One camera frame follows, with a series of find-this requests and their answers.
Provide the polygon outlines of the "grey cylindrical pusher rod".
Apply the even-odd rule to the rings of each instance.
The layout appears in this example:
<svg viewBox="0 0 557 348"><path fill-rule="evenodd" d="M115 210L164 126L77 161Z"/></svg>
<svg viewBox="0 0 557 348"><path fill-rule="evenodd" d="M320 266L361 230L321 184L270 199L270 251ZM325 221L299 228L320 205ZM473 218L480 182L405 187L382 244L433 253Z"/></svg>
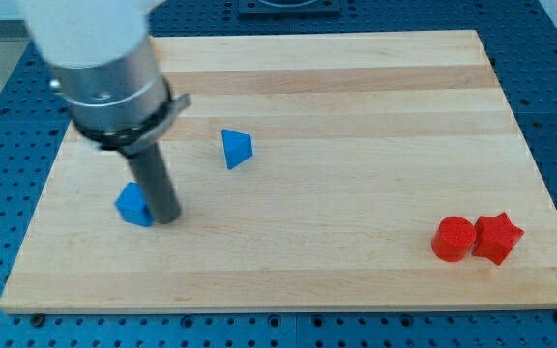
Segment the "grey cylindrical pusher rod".
<svg viewBox="0 0 557 348"><path fill-rule="evenodd" d="M159 145L155 143L126 154L126 159L154 221L159 224L175 221L181 214L181 206Z"/></svg>

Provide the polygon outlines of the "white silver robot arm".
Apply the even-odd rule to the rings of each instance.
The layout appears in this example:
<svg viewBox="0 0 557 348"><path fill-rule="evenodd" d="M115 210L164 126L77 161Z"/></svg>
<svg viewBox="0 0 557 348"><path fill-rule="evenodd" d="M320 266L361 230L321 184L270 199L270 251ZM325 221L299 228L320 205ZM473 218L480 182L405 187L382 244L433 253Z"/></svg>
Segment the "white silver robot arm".
<svg viewBox="0 0 557 348"><path fill-rule="evenodd" d="M19 0L18 7L75 128L127 159L150 214L167 224L181 205L158 141L191 98L173 96L151 42L149 14L161 3Z"/></svg>

